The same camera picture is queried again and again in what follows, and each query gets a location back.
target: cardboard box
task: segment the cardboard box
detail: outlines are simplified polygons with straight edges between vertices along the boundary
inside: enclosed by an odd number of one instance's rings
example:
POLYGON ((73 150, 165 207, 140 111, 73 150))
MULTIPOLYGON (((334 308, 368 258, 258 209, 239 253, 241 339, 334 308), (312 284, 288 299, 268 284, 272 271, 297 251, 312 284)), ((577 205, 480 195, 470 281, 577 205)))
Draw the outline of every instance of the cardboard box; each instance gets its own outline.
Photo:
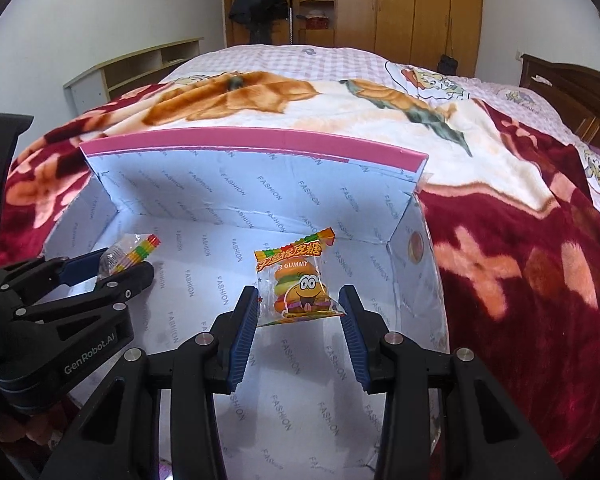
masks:
MULTIPOLYGON (((245 285, 257 285, 253 251, 331 227, 332 295, 351 283, 391 330, 448 351, 442 286, 414 196, 426 155, 265 128, 154 130, 81 146, 94 178, 45 253, 76 256, 124 233, 160 238, 149 257, 155 283, 129 302, 133 346, 167 351, 208 330, 245 285)), ((84 402, 106 372, 74 397, 84 402)), ((383 403, 356 382, 339 318, 259 328, 243 383, 216 396, 229 476, 248 466, 263 479, 304 478, 319 466, 329 478, 366 478, 383 403)), ((161 422, 165 458, 167 427, 161 422)))

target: hanging clothes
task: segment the hanging clothes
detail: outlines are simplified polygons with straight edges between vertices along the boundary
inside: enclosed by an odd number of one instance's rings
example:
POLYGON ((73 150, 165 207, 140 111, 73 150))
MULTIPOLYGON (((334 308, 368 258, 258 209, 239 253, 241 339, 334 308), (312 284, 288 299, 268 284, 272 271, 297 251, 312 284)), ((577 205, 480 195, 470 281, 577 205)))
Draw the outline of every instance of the hanging clothes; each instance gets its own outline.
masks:
POLYGON ((272 44, 273 21, 287 18, 287 0, 234 0, 229 11, 230 20, 249 30, 251 44, 272 44))

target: bed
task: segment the bed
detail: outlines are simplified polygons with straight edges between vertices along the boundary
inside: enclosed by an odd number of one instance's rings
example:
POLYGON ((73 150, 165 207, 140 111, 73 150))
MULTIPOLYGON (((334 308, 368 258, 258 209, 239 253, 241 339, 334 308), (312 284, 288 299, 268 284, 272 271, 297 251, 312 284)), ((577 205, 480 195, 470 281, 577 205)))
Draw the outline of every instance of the bed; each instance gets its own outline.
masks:
POLYGON ((600 75, 526 57, 513 87, 348 48, 205 54, 19 156, 0 265, 36 256, 87 186, 82 142, 211 124, 273 124, 428 153, 419 197, 446 344, 474 349, 562 470, 574 471, 600 435, 600 75))

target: colorful candy wrapper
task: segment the colorful candy wrapper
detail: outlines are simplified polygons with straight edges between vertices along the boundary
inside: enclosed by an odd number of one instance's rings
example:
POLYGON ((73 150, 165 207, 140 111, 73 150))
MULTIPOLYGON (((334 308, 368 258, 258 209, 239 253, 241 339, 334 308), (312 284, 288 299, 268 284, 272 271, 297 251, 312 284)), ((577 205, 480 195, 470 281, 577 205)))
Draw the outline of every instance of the colorful candy wrapper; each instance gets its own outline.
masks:
POLYGON ((278 249, 256 251, 258 326, 343 316, 325 280, 331 228, 278 249))
POLYGON ((152 234, 125 234, 100 257, 98 278, 106 278, 143 262, 160 245, 152 234))

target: burger gummy candy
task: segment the burger gummy candy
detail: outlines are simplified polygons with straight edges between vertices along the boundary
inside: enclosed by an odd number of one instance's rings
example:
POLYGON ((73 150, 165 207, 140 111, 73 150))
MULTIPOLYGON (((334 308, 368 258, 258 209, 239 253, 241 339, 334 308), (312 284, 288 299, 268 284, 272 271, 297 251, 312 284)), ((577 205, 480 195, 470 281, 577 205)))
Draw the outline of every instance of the burger gummy candy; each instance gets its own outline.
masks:
POLYGON ((259 326, 344 314, 324 281, 326 249, 334 241, 328 228, 279 249, 256 251, 259 326))

